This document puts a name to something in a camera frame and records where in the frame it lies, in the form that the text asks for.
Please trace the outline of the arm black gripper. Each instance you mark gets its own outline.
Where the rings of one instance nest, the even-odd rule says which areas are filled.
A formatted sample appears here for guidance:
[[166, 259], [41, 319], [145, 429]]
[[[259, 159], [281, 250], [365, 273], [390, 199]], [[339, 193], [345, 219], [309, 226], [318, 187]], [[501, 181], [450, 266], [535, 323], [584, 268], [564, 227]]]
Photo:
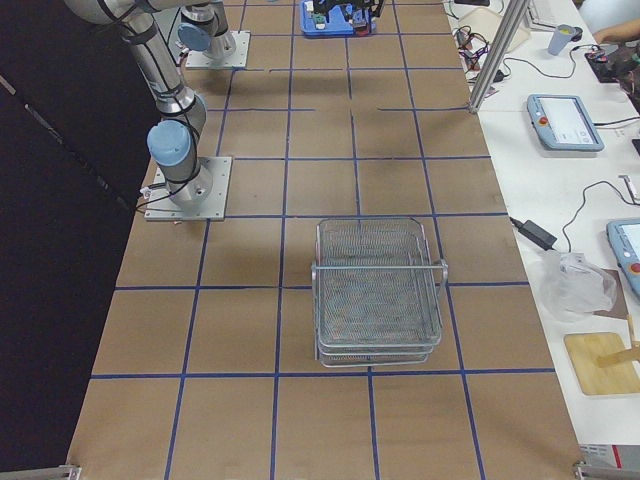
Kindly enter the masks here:
[[349, 0], [313, 0], [313, 13], [323, 15], [326, 19], [329, 19], [329, 12], [339, 5], [347, 5]]
[[379, 18], [385, 6], [384, 0], [349, 0], [346, 2], [350, 6], [350, 17], [355, 18], [362, 15], [367, 18]]

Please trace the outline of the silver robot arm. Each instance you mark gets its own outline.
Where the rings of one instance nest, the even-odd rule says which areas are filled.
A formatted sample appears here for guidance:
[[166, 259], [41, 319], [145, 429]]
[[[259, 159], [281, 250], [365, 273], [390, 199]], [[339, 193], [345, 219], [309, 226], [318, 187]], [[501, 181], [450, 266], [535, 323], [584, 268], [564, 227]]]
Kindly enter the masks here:
[[249, 42], [246, 67], [184, 74], [154, 12], [164, 1], [72, 1], [95, 29], [113, 28], [164, 120], [195, 131], [197, 149], [229, 156], [234, 217], [357, 211], [360, 160], [381, 157], [382, 71], [355, 64], [353, 41], [320, 44], [291, 31]]
[[[236, 41], [229, 32], [223, 10], [221, 1], [182, 7], [178, 27], [181, 44], [216, 61], [233, 54], [237, 50]], [[354, 35], [360, 20], [368, 29], [370, 15], [365, 10], [354, 1], [299, 1], [300, 29], [311, 38]]]

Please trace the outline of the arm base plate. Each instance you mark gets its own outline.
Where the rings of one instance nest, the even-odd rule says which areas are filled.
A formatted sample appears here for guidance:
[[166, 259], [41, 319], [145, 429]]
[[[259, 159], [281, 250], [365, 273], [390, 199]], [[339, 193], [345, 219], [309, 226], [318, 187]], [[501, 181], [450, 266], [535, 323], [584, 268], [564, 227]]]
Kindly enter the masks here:
[[231, 157], [199, 157], [200, 170], [182, 190], [171, 184], [166, 188], [164, 174], [156, 168], [154, 183], [160, 187], [150, 192], [149, 204], [143, 206], [147, 221], [200, 221], [225, 219]]
[[214, 37], [207, 50], [191, 50], [185, 66], [196, 70], [244, 69], [248, 60], [250, 37], [249, 31], [229, 30]]

